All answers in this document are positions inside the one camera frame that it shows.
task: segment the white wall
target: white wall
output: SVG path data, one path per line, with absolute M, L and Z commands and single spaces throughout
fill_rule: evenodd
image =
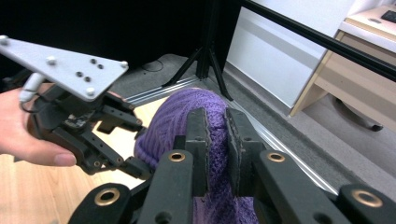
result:
M 257 0 L 328 36 L 351 13 L 392 0 Z M 325 49 L 242 8 L 227 61 L 292 108 Z

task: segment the mounting hole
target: mounting hole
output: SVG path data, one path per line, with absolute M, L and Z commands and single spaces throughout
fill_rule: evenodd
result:
M 186 159 L 186 156 L 183 153 L 172 153 L 169 155 L 169 160 L 171 161 L 184 161 Z
M 314 220 L 320 224 L 332 224 L 332 219 L 322 213 L 315 213 Z
M 375 196 L 373 193 L 362 190 L 362 189 L 354 189 L 352 190 L 352 197 L 358 201 L 369 207 L 381 207 L 382 200 Z
M 285 160 L 284 156 L 282 156 L 281 154 L 276 153 L 276 152 L 272 152 L 272 153 L 268 154 L 267 158 L 270 161 L 275 161 L 275 162 L 282 162 Z
M 157 224 L 168 224 L 171 223 L 172 216 L 167 212 L 161 212 L 155 216 L 155 223 Z
M 95 196 L 95 203 L 99 206 L 107 206 L 113 204 L 120 197 L 120 191 L 115 188 L 102 189 Z

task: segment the tripod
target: tripod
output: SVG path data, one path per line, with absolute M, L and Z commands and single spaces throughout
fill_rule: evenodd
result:
M 207 0 L 205 6 L 204 25 L 202 32 L 202 46 L 198 48 L 190 58 L 183 63 L 176 74 L 163 87 L 175 85 L 180 78 L 186 73 L 187 69 L 191 67 L 194 61 L 198 61 L 196 68 L 196 76 L 200 79 L 208 77 L 209 66 L 212 65 L 216 75 L 216 80 L 219 84 L 220 92 L 230 101 L 233 100 L 224 83 L 224 79 L 219 66 L 219 61 L 215 53 L 215 36 L 219 23 L 219 8 L 220 0 Z

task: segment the metal bracket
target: metal bracket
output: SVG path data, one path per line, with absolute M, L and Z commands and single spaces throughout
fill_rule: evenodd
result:
M 0 53 L 91 102 L 123 73 L 127 62 L 28 43 L 0 35 Z

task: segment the knitted hat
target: knitted hat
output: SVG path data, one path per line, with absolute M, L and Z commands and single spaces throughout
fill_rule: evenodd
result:
M 227 172 L 226 104 L 212 91 L 186 89 L 171 95 L 158 109 L 147 131 L 139 136 L 134 154 L 156 168 L 161 155 L 171 150 L 176 135 L 186 134 L 188 113 L 196 108 L 206 110 L 211 148 L 209 151 L 209 192 L 194 198 L 193 223 L 258 223 L 252 198 L 235 198 Z

